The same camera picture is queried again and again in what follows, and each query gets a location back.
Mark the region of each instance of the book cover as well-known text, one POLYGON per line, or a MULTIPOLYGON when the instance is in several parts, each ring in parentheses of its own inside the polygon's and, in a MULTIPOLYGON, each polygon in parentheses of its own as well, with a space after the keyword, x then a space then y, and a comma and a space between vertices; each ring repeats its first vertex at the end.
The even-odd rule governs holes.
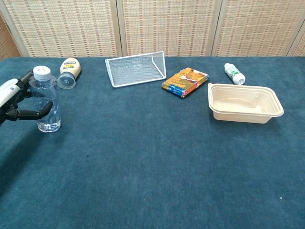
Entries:
POLYGON ((162 88, 180 96, 186 97, 209 79, 209 75, 193 68, 185 68, 162 83, 162 88))

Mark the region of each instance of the beige container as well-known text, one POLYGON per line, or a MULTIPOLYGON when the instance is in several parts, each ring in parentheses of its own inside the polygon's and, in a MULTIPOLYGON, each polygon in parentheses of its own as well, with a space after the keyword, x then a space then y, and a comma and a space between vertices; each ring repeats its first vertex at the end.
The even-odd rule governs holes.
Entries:
POLYGON ((284 113, 276 94, 267 87, 209 83, 208 98, 217 120, 266 123, 284 113))

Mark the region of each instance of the woven screen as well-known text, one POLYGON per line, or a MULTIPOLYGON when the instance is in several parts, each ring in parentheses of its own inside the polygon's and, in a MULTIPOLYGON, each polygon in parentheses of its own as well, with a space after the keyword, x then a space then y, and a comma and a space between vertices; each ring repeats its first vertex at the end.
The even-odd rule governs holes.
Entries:
POLYGON ((223 0, 212 55, 286 56, 304 0, 223 0))
POLYGON ((127 55, 164 51, 167 56, 211 54, 220 4, 215 0, 119 0, 127 55))
POLYGON ((303 23, 300 33, 295 39, 295 45, 292 46, 292 50, 289 52, 291 56, 305 56, 305 22, 303 23))
POLYGON ((0 17, 0 60, 16 56, 20 56, 19 51, 6 28, 5 22, 0 17))
POLYGON ((31 57, 118 54, 111 0, 4 2, 31 57))

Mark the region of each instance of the white wire basket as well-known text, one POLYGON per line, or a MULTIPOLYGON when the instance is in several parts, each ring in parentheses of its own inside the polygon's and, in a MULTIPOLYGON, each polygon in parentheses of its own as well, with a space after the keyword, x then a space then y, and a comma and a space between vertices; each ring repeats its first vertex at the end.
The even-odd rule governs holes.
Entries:
POLYGON ((164 52, 106 59, 113 87, 163 80, 166 78, 164 52))

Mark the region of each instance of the mustard bottle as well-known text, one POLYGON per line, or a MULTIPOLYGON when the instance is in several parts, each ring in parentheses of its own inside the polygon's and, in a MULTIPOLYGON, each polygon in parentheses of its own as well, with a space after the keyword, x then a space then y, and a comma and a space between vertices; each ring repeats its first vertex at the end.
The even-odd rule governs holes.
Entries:
POLYGON ((60 88, 71 89, 76 85, 76 79, 81 72, 81 64, 75 58, 68 58, 60 68, 60 76, 57 79, 57 84, 60 88))

